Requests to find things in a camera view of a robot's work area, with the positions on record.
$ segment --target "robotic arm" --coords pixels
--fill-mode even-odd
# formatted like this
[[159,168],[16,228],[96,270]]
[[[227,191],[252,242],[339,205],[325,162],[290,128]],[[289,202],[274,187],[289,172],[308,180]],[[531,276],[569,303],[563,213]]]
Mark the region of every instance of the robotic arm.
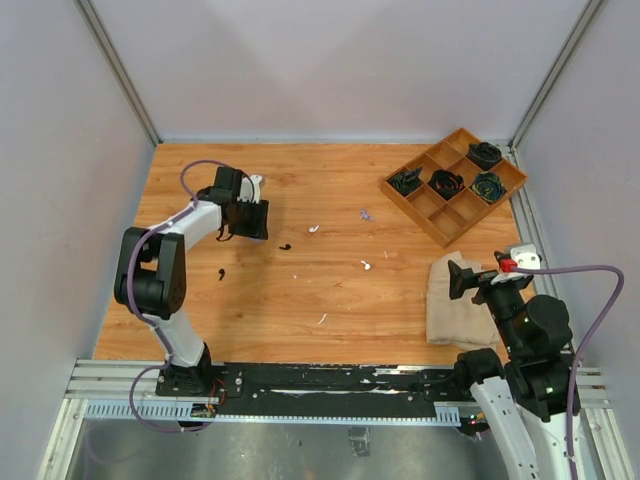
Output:
[[[496,252],[501,272],[474,273],[449,261],[452,300],[470,288],[478,292],[473,303],[486,303],[509,353],[502,368],[492,349],[458,356],[454,371],[458,386],[469,390],[494,432],[510,479],[571,479],[566,446],[567,395],[573,355],[562,350],[572,338],[563,301],[536,295],[525,303],[520,290],[531,275],[512,268],[540,268],[534,245],[518,245]],[[584,477],[577,392],[573,403],[575,457],[579,478]]]
[[[196,335],[183,308],[186,296],[187,250],[206,235],[219,231],[220,240],[227,227],[228,240],[234,235],[266,240],[269,202],[260,200],[263,178],[246,176],[230,167],[218,168],[213,185],[197,193],[197,202],[169,218],[166,227],[142,245],[134,259],[133,294],[135,302],[155,326],[152,331],[171,356],[171,366],[163,372],[158,395],[204,395],[213,381],[211,356],[207,345]],[[114,295],[118,303],[131,306],[127,295],[127,273],[133,251],[142,236],[154,227],[127,229],[122,238]],[[157,261],[152,269],[145,263]],[[169,343],[173,352],[167,351]]]

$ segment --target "wood grain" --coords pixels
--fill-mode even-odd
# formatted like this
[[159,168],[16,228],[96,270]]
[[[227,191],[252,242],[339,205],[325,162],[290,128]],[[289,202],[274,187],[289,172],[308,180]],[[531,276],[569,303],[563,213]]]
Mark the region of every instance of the wood grain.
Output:
[[[186,308],[217,361],[451,364],[460,352],[426,342],[431,263],[447,252],[495,265],[493,251],[518,242],[508,203],[443,249],[380,192],[390,172],[425,145],[161,145],[136,225],[188,201],[178,176],[215,158],[266,177],[270,239],[205,238],[187,256]],[[213,167],[187,175],[211,184]],[[360,220],[360,209],[375,222]],[[316,233],[307,229],[320,225]],[[286,243],[288,251],[278,247]],[[365,271],[361,260],[372,265]],[[226,276],[219,281],[218,269]],[[319,323],[327,314],[324,322]],[[159,359],[149,329],[112,304],[95,358]]]

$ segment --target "green cable bundle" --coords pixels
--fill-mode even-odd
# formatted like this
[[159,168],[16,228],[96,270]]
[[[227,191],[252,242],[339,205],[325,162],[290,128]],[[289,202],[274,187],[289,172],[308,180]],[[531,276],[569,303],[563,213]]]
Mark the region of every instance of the green cable bundle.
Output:
[[491,172],[479,173],[471,190],[487,203],[497,202],[507,191],[500,177]]

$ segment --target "white wall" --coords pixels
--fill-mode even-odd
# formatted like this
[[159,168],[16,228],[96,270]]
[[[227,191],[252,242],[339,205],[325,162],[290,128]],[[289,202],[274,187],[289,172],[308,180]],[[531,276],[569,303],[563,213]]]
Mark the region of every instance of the white wall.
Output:
[[[640,3],[609,2],[520,153],[555,265],[611,263],[626,286],[587,352],[613,400],[640,474]],[[613,275],[559,277],[582,335],[604,305]]]
[[585,0],[94,0],[165,140],[510,138]]
[[0,465],[32,479],[152,147],[73,2],[0,2],[0,65]]

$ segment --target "gray floor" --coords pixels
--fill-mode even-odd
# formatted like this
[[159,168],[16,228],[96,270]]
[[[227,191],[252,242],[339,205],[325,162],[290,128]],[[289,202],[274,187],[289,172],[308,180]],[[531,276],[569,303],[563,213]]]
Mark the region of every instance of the gray floor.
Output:
[[348,431],[221,423],[168,435],[130,420],[87,421],[67,480],[507,478],[490,434],[470,439],[452,427],[373,426],[370,456],[358,458]]

